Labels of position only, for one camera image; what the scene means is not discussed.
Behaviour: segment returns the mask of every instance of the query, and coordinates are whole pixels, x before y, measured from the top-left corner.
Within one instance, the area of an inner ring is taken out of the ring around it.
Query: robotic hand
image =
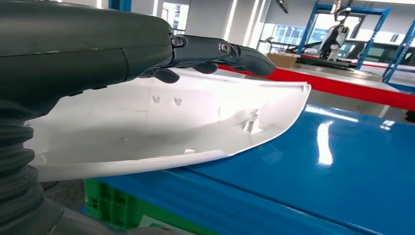
[[[163,228],[114,231],[44,198],[24,122],[46,115],[64,96],[155,76],[169,68],[212,73],[218,64],[269,75],[256,50],[222,39],[173,35],[161,18],[76,4],[0,1],[0,234],[165,234]]]

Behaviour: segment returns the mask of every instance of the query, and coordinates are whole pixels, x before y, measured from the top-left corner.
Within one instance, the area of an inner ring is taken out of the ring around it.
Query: workbench
[[[233,157],[99,181],[224,235],[413,234],[414,135],[307,105],[283,135]]]

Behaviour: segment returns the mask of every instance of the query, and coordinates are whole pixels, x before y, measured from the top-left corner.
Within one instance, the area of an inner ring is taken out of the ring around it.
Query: black cable
[[[56,181],[56,182],[54,182],[53,184],[51,184],[50,186],[48,186],[48,187],[43,187],[43,191],[44,192],[46,192],[46,191],[48,191],[49,189],[51,189],[51,188],[53,188],[53,187],[55,187],[56,185],[58,185],[58,183],[59,183],[60,181]]]

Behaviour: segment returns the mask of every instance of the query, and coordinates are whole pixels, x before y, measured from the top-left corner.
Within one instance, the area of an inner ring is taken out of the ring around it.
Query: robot
[[[334,13],[334,21],[339,22],[339,24],[328,29],[322,45],[320,46],[320,59],[337,61],[339,50],[350,31],[350,29],[345,26],[345,21],[350,13],[350,7],[339,9]]]
[[[169,68],[215,72],[218,64],[267,76],[274,64],[222,39],[174,35],[158,17],[77,4],[0,1],[0,234],[174,234],[165,228],[116,231],[44,197],[25,121],[60,98],[132,79],[174,83]]]

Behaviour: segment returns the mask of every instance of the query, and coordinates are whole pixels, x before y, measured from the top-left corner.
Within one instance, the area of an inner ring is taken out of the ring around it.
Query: blue metal shelf
[[[108,0],[108,8],[120,11],[131,11],[131,0]]]
[[[297,50],[297,54],[302,53],[302,49],[304,48],[305,44],[308,42],[308,39],[310,38],[310,33],[313,25],[316,22],[317,19],[317,13],[318,11],[330,11],[332,8],[332,5],[327,4],[319,4],[317,1],[314,4],[314,8],[311,11],[310,19],[308,20],[307,27],[305,28],[305,31],[302,35],[302,39],[299,45],[299,48]],[[379,9],[379,8],[369,8],[369,7],[351,7],[351,12],[356,14],[365,14],[365,15],[378,15],[380,16],[380,19],[373,30],[372,37],[366,44],[365,49],[363,50],[362,54],[359,57],[359,61],[357,63],[357,69],[360,69],[360,67],[363,65],[364,60],[366,59],[366,56],[368,55],[369,49],[372,47],[374,39],[376,37],[376,34],[379,32],[380,28],[382,27],[383,23],[386,20],[386,17],[389,15],[389,12],[391,11],[391,8],[388,7],[386,9]]]
[[[405,35],[401,45],[399,45],[398,49],[396,50],[395,55],[393,56],[391,62],[386,67],[385,72],[383,73],[382,81],[385,83],[389,83],[390,79],[392,78],[395,71],[407,71],[407,72],[414,72],[413,70],[405,70],[405,69],[398,69],[398,66],[402,62],[406,52],[408,51],[409,47],[411,46],[412,41],[415,38],[415,20],[412,22],[411,27],[409,28],[408,32]]]

